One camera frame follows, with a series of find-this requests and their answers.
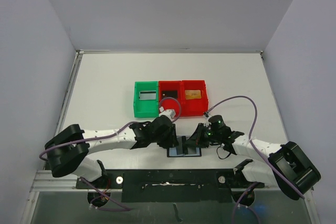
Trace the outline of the green plastic bin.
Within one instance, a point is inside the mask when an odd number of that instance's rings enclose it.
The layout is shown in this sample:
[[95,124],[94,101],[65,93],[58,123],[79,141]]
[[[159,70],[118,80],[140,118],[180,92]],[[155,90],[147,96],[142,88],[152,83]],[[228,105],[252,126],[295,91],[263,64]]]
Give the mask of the green plastic bin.
[[159,83],[136,81],[134,83],[133,113],[135,118],[155,118],[159,114]]

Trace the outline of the red plastic bin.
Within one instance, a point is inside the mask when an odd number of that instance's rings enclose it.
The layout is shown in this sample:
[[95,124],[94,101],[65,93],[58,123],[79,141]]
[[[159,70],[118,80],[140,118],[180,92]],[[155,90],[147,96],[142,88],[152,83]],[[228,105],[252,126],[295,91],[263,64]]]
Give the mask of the red plastic bin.
[[202,116],[208,110],[204,80],[182,80],[182,116]]
[[[177,90],[179,93],[179,98],[164,98],[161,99],[162,90]],[[174,109],[176,112],[176,117],[181,111],[182,102],[182,91],[181,91],[181,81],[159,81],[159,108],[164,107],[164,109]]]

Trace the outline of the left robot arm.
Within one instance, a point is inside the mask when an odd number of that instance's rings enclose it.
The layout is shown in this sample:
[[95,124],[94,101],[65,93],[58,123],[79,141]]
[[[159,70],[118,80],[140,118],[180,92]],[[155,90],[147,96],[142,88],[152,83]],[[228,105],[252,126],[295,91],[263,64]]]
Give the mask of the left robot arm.
[[107,181],[106,170],[102,161],[90,159],[90,154],[146,148],[152,143],[165,149],[175,147],[175,121],[162,114],[153,121],[129,122],[120,129],[104,131],[83,130],[72,124],[48,141],[39,157],[48,162],[54,177],[73,174],[100,188]]

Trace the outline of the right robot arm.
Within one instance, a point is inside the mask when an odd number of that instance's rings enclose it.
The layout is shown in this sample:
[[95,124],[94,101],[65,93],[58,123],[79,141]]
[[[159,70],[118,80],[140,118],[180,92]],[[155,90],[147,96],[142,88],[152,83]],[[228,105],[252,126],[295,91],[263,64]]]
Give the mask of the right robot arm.
[[250,140],[247,134],[231,130],[220,115],[200,123],[185,144],[197,148],[218,144],[232,155],[246,157],[248,163],[234,173],[234,182],[241,187],[260,182],[277,186],[287,197],[298,200],[321,179],[298,144]]

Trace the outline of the black leather card holder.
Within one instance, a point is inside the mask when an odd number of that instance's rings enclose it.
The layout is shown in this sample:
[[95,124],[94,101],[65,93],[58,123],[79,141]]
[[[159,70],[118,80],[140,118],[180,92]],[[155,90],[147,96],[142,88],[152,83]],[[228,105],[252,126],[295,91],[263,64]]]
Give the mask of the black leather card holder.
[[175,147],[170,147],[167,150],[168,158],[177,157],[201,157],[202,151],[199,147],[190,147],[185,144],[187,140],[186,136],[178,136],[177,143]]

